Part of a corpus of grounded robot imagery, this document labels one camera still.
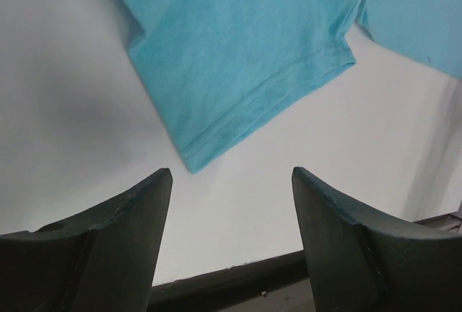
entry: white backdrop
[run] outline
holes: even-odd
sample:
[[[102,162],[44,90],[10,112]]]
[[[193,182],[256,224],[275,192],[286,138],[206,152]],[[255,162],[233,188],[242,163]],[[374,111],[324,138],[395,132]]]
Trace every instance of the white backdrop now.
[[[115,0],[0,0],[0,233],[36,230],[169,167],[158,284],[300,250],[296,165],[408,220],[461,203],[456,81],[357,28],[347,40],[358,65],[198,175],[170,143],[126,34]]]

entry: stitched seam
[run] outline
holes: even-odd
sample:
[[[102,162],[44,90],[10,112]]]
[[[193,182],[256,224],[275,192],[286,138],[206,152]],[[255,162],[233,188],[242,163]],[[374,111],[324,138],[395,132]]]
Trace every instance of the stitched seam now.
[[[286,64],[285,66],[283,66],[282,68],[280,68],[278,71],[276,71],[274,74],[272,74],[271,76],[265,78],[264,81],[260,82],[257,86],[255,86],[248,94],[244,95],[241,99],[239,99],[236,104],[234,104],[231,109],[229,109],[228,111],[226,111],[223,115],[221,115],[214,123],[212,123],[207,129],[205,129],[202,133],[200,133],[193,141],[191,141],[188,145],[186,145],[185,148],[183,148],[180,152],[184,152],[186,151],[190,146],[192,146],[195,142],[197,142],[198,140],[200,140],[200,138],[202,138],[208,131],[210,131],[210,129],[212,129],[214,126],[216,126],[224,117],[226,117],[229,113],[232,112],[233,109],[235,109],[240,103],[242,103],[247,97],[250,97],[253,93],[257,92],[265,83],[268,82],[268,80],[270,80],[272,77],[274,77],[274,75],[276,75],[278,72],[280,72],[281,70],[285,69],[286,67],[288,67],[290,64],[293,64],[293,63],[296,63],[298,61],[301,61],[303,59],[306,59],[306,58],[309,58],[317,53],[319,53],[320,51],[324,50],[326,48],[319,48],[318,50],[306,55],[306,56],[302,56],[300,58],[298,58],[297,60],[295,61],[291,61],[290,63]],[[336,47],[335,51],[333,51],[332,53],[330,54],[325,54],[324,56],[330,56],[331,54],[335,54],[335,52],[338,51],[338,47]]]
[[[338,51],[344,51],[343,48],[336,48],[335,51],[333,51],[332,53],[329,53],[329,54],[324,54],[324,56],[331,56],[331,55],[334,55],[335,52],[338,52]],[[304,58],[307,58],[308,56],[312,56],[313,54],[316,54],[316,52],[314,53],[311,53],[307,56],[303,56],[301,58],[299,58],[298,60],[296,61],[300,61],[300,60],[303,60]],[[286,66],[284,66],[283,68],[287,67],[288,65],[296,62],[296,61],[293,61],[289,64],[287,64]],[[247,104],[246,106],[244,106],[243,108],[241,108],[235,116],[233,116],[221,129],[219,129],[216,133],[214,133],[208,140],[206,140],[193,154],[189,155],[187,158],[185,158],[186,160],[189,160],[191,159],[194,155],[196,155],[197,153],[199,153],[200,150],[202,150],[202,148],[204,148],[204,146],[206,146],[211,140],[213,140],[213,138],[215,138],[216,135],[218,135],[221,131],[223,131],[224,129],[226,129],[248,106],[252,105],[252,103],[254,103],[255,101],[257,101],[258,99],[260,99],[262,96],[264,96],[265,92],[270,90],[271,88],[277,86],[280,82],[282,82],[283,80],[285,80],[287,77],[289,77],[291,74],[293,74],[294,72],[296,72],[298,69],[301,69],[303,67],[306,67],[306,66],[309,66],[309,65],[312,65],[314,64],[316,61],[311,61],[309,63],[306,63],[306,64],[303,64],[303,65],[300,65],[299,67],[297,68],[294,68],[290,73],[288,73],[287,75],[283,76],[280,80],[278,80],[277,82],[275,82],[272,86],[270,86],[267,90],[265,90],[264,92],[262,92],[262,94],[260,94],[258,97],[255,97],[254,99],[252,99],[252,101],[249,102],[249,104]],[[241,103],[246,97],[252,95],[252,93],[254,93],[257,88],[259,88],[261,85],[263,85],[268,79],[270,79],[271,77],[268,77],[267,79],[265,79],[265,81],[263,81],[262,83],[260,83],[256,88],[254,88],[249,94],[247,94],[245,97],[243,97],[241,100],[239,100],[233,107],[235,108],[239,103]],[[201,135],[199,135],[198,137],[196,137],[186,148],[182,149],[181,152],[184,152],[186,149],[188,149],[188,147],[190,147],[193,143],[197,142],[208,130],[210,130],[211,128],[213,128],[213,126],[215,126],[217,124],[217,122],[219,122],[223,117],[225,117],[226,115],[223,115],[222,117],[220,117],[220,119],[218,121],[215,121],[205,132],[203,132]]]

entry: cyan fabric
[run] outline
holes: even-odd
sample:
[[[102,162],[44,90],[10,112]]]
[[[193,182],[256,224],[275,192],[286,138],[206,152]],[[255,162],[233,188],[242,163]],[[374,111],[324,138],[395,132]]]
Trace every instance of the cyan fabric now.
[[[195,173],[355,63],[361,0],[123,0],[129,56]]]
[[[362,9],[374,41],[462,79],[462,0],[365,0]]]

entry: black edge strip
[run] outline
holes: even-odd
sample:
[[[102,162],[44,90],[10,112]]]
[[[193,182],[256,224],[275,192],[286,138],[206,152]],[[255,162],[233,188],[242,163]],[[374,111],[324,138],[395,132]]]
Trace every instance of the black edge strip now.
[[[308,278],[303,251],[158,285],[148,312],[219,311]]]

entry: t-shirt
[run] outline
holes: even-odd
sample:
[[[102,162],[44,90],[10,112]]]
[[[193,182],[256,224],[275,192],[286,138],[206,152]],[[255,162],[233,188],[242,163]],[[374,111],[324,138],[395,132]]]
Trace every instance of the t-shirt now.
[[[123,0],[129,56],[188,169],[352,66],[361,1]]]
[[[462,79],[462,0],[365,0],[358,23],[382,46]]]

